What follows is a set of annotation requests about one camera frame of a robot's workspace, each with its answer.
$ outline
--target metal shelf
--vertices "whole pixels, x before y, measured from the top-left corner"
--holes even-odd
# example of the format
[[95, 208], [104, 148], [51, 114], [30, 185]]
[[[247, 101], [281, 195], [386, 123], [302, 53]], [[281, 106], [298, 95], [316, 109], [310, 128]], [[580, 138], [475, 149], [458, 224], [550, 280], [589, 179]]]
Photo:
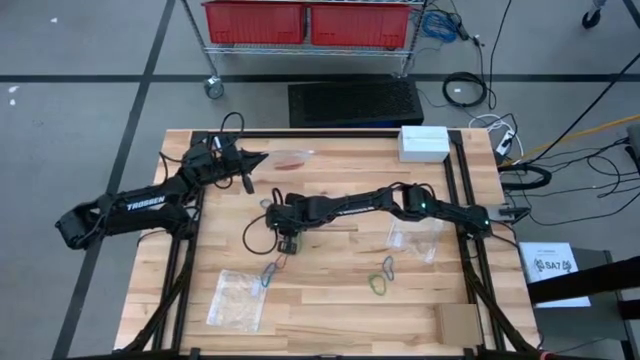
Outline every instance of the metal shelf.
[[384, 56], [407, 57], [411, 52], [405, 49], [390, 50], [380, 47], [360, 46], [315, 46], [309, 43], [294, 44], [216, 44], [204, 48], [208, 54], [245, 55], [343, 55], [343, 56]]
[[[304, 2], [304, 3], [343, 3], [343, 4], [405, 4], [418, 5], [420, 10], [412, 14], [415, 23], [421, 24], [429, 0], [259, 0], [265, 2]], [[414, 26], [412, 35], [407, 39], [405, 46], [399, 49], [386, 49], [384, 47], [345, 47], [345, 46], [315, 46], [310, 44], [309, 35], [305, 43], [300, 45], [279, 45], [279, 44], [205, 44], [204, 38], [198, 29], [193, 12], [187, 0], [180, 0], [189, 20], [196, 40], [200, 45], [202, 54], [211, 69], [211, 77], [205, 81], [205, 93], [211, 99], [217, 99], [224, 94], [222, 79], [218, 75], [215, 61], [217, 55], [221, 54], [245, 54], [245, 55], [330, 55], [330, 56], [371, 56], [371, 57], [394, 57], [401, 58], [400, 76], [407, 76], [415, 56], [416, 43], [419, 36], [420, 27]]]

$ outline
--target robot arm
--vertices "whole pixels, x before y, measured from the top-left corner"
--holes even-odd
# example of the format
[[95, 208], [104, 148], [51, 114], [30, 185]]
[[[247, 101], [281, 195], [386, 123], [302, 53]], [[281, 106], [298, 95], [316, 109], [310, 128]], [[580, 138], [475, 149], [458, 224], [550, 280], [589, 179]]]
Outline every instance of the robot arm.
[[71, 249], [86, 249], [104, 236], [161, 227], [172, 236], [192, 236], [191, 215], [185, 205], [195, 200], [202, 187], [241, 176], [245, 190], [253, 193], [248, 174], [267, 154], [237, 150], [234, 139], [214, 138], [192, 146], [180, 160], [176, 174], [162, 184], [104, 194], [64, 214], [56, 228]]
[[[393, 200], [396, 191], [402, 193], [402, 206]], [[297, 249], [292, 239], [300, 232], [330, 223], [339, 216], [370, 211], [386, 211], [404, 221], [417, 222], [434, 217], [460, 224], [470, 234], [491, 234], [489, 215], [484, 207], [461, 207], [440, 201], [432, 189], [425, 189], [421, 184], [394, 183], [376, 191], [341, 198], [290, 193], [284, 204], [274, 203], [267, 208], [265, 219], [267, 227], [283, 238], [278, 243], [278, 251], [295, 254]]]

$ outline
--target butcher block tabletop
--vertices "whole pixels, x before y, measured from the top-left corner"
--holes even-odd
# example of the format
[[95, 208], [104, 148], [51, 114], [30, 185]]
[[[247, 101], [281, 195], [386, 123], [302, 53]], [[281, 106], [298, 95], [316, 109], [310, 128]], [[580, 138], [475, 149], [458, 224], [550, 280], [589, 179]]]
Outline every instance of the butcher block tabletop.
[[[162, 152], [180, 158], [194, 131], [167, 131]], [[486, 130], [460, 131], [476, 203], [504, 203]], [[303, 166], [295, 169], [259, 166], [251, 174], [253, 195], [244, 191], [240, 179], [235, 179], [226, 190], [206, 188], [181, 353], [188, 354], [192, 347], [197, 347], [202, 354], [210, 355], [462, 354], [461, 347], [438, 343], [434, 317], [438, 304], [468, 302], [453, 225], [445, 224], [433, 262], [425, 263], [410, 252], [387, 245], [393, 218], [384, 212], [340, 217], [303, 233], [300, 252], [289, 256], [286, 267], [278, 270], [271, 280], [257, 332], [207, 325], [222, 270], [260, 275], [279, 255], [277, 251], [254, 255], [242, 244], [243, 229], [264, 214], [260, 201], [271, 199], [274, 187], [283, 195], [293, 192], [340, 197], [373, 191], [397, 181], [429, 183], [438, 199], [449, 200], [444, 166], [400, 163], [396, 138], [274, 136], [242, 138], [237, 145], [256, 152], [313, 153]], [[459, 198], [464, 201], [456, 156], [451, 158]], [[179, 164], [170, 162], [168, 166], [171, 175]], [[158, 159], [154, 182], [162, 182], [164, 176], [163, 164]], [[513, 234], [501, 225], [495, 225], [494, 232], [513, 240]], [[261, 220], [248, 231], [247, 241], [256, 250], [267, 250], [273, 244], [273, 233]], [[170, 244], [171, 238], [164, 232], [151, 234], [140, 242], [115, 348], [131, 342], [156, 309]], [[538, 332], [516, 249], [493, 238], [487, 238], [485, 244], [498, 304], [525, 339], [537, 345]], [[471, 242], [469, 246], [472, 256], [475, 255]], [[381, 271], [388, 255], [394, 259], [395, 280], [387, 281], [386, 293], [379, 296], [371, 290], [367, 278]], [[177, 301], [167, 317], [165, 348], [171, 342], [176, 304]], [[491, 326], [483, 305], [480, 314], [487, 348], [493, 348]]]

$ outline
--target red basket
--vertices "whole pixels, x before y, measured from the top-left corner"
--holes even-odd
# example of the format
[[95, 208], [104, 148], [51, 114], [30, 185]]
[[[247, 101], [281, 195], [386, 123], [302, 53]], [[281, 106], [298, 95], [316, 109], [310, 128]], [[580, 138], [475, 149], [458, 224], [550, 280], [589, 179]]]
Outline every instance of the red basket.
[[311, 5], [311, 43], [401, 48], [410, 10], [406, 5]]
[[214, 1], [202, 5], [212, 43], [300, 44], [304, 40], [302, 4]]

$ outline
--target cart wheel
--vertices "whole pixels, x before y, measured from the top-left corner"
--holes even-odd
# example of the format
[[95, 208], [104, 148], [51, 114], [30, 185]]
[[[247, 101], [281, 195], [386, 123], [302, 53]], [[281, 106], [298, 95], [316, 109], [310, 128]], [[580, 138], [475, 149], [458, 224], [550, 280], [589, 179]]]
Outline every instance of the cart wheel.
[[224, 85], [217, 76], [212, 76], [204, 82], [204, 92], [211, 100], [216, 100], [224, 95]]
[[592, 27], [598, 25], [598, 23], [600, 22], [600, 10], [596, 10], [593, 13], [593, 16], [591, 17], [591, 19], [589, 19], [589, 13], [585, 13], [584, 16], [582, 17], [582, 26], [585, 29], [591, 29]]

